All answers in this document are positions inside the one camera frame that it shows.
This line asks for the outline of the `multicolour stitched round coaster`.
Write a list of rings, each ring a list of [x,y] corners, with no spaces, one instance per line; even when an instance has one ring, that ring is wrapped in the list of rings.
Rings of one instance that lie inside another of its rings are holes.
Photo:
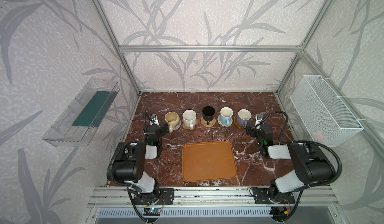
[[[229,119],[229,122],[227,123],[227,120],[225,120],[224,122],[222,122],[222,119],[220,117],[218,117],[218,123],[223,126],[223,127],[230,127],[232,124],[233,124],[233,119],[230,118]]]

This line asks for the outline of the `white speckled mug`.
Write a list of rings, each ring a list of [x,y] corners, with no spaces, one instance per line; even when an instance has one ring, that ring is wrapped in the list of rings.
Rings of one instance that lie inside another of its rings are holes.
[[[197,114],[193,110],[186,110],[183,112],[183,122],[197,122]]]

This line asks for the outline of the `beige glazed ceramic mug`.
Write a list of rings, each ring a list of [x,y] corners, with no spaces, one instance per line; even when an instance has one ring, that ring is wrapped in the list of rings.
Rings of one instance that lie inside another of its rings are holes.
[[[181,121],[179,115],[176,112],[169,112],[165,115],[165,121],[168,122],[174,122],[174,121]]]

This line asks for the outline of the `cork paw-shaped coaster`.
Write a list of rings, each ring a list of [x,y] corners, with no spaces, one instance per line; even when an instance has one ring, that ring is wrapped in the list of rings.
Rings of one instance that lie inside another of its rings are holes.
[[[199,125],[199,122],[183,122],[182,123],[182,127],[185,129],[185,130],[195,130],[196,127]]]

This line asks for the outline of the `black mug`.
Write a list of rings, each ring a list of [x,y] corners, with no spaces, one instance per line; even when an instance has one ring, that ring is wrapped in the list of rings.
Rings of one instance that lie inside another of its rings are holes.
[[[211,106],[206,106],[202,110],[203,118],[207,122],[213,120],[215,113],[216,113],[215,109]]]

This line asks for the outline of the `woven rattan round coaster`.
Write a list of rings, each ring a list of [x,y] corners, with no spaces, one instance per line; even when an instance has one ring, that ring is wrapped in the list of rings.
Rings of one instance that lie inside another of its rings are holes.
[[[216,124],[216,118],[213,117],[213,120],[212,120],[212,121],[207,122],[207,121],[204,120],[203,117],[201,117],[200,122],[201,122],[201,124],[202,124],[204,127],[211,128],[211,127],[213,127],[213,126]]]

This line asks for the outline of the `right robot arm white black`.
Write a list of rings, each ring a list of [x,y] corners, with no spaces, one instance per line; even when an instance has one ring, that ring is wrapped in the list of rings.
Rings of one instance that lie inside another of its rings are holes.
[[[275,145],[272,140],[272,128],[262,123],[247,127],[246,133],[257,139],[263,157],[292,161],[293,171],[271,181],[267,191],[270,199],[328,185],[342,173],[339,156],[321,143],[301,140]]]

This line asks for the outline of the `white light-blue mug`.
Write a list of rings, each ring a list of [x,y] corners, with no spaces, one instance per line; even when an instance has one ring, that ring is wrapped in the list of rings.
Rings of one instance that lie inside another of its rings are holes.
[[[223,107],[220,110],[220,118],[222,119],[222,122],[227,120],[227,123],[229,122],[229,119],[233,117],[233,110],[229,107]]]

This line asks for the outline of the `round wooden coaster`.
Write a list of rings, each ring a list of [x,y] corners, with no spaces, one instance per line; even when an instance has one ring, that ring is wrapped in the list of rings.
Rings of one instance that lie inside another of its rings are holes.
[[[237,119],[234,119],[234,124],[235,124],[235,126],[236,126],[238,129],[241,129],[241,130],[244,130],[244,129],[247,128],[247,126],[243,127],[242,125],[239,125]]]

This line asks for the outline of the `light blue woven coaster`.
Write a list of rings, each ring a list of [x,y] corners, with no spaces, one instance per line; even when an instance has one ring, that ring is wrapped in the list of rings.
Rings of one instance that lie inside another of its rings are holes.
[[[181,126],[181,121],[168,122],[169,132],[177,130]]]

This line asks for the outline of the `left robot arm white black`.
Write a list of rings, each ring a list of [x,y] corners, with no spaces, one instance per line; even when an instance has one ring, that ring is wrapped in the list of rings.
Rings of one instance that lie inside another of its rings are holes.
[[[169,125],[151,124],[145,128],[143,142],[120,142],[107,168],[107,179],[137,196],[160,197],[156,179],[145,172],[145,161],[160,157],[162,137],[169,133]]]

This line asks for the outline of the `white purple mug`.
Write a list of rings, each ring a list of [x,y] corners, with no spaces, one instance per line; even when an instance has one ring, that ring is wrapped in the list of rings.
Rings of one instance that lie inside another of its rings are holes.
[[[251,118],[252,113],[249,110],[241,109],[238,111],[237,121],[239,125],[242,125],[243,127],[248,126]]]

